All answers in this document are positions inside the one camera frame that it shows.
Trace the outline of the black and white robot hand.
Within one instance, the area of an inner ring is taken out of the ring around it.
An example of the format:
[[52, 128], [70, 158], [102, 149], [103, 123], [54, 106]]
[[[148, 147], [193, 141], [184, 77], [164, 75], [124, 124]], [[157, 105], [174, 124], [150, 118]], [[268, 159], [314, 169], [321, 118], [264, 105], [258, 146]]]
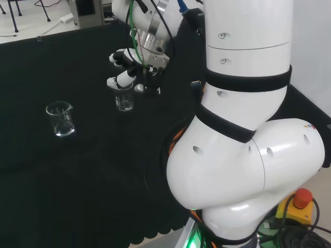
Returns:
[[119, 49], [109, 56], [109, 61], [125, 71], [107, 79], [107, 86], [112, 89], [125, 89], [134, 84], [137, 75], [146, 71], [149, 75], [162, 72], [169, 62], [165, 54], [154, 53], [145, 48], [136, 53], [135, 49]]

